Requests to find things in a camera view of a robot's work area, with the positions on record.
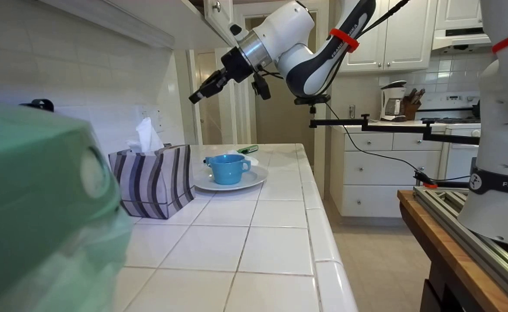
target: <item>blue mug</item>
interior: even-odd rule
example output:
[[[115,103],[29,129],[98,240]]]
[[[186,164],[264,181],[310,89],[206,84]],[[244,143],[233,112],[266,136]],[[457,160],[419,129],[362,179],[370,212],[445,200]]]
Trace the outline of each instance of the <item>blue mug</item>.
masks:
[[[212,171],[212,183],[219,186],[238,185],[240,176],[251,169],[251,162],[240,155],[218,155],[204,159],[202,164]]]

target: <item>white plate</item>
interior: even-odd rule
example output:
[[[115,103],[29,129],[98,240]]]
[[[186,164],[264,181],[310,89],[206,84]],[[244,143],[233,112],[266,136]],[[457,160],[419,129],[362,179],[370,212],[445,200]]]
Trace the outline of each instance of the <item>white plate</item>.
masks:
[[[200,171],[200,172],[197,172],[197,178],[195,178],[195,188],[204,190],[204,191],[216,191],[216,193],[237,191],[237,190],[247,190],[247,188],[254,188],[258,185],[263,185],[266,181],[266,178],[268,178],[268,172],[264,169],[251,167],[249,172],[244,172],[240,176],[238,185],[219,186],[219,185],[212,183],[212,176],[209,171]]]

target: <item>striped tissue box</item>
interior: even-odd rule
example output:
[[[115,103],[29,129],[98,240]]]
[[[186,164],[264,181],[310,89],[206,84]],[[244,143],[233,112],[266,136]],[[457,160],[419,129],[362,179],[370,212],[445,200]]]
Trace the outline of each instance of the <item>striped tissue box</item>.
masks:
[[[167,221],[193,200],[186,145],[167,146],[154,155],[119,152],[108,155],[108,164],[121,207],[131,217]]]

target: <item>wall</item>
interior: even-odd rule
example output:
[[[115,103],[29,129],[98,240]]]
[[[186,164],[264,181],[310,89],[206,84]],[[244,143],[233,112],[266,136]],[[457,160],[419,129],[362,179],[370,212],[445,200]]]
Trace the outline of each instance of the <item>wall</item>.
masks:
[[[369,113],[379,117],[379,87],[405,81],[405,89],[424,89],[422,108],[460,108],[478,100],[478,77],[492,61],[492,55],[441,55],[431,56],[429,67],[422,72],[389,75],[339,75],[330,87],[330,105],[339,119],[348,119],[348,108],[355,107],[355,117]]]
[[[164,143],[183,143],[171,51],[155,51],[34,0],[0,0],[0,103],[46,98],[88,120],[103,153],[136,141],[150,117]]]

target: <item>tissue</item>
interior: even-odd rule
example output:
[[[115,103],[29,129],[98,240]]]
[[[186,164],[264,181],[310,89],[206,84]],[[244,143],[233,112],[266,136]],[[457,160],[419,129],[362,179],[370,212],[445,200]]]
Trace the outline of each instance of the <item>tissue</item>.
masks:
[[[154,133],[150,119],[143,119],[136,127],[141,153],[154,153],[162,148],[160,138]]]

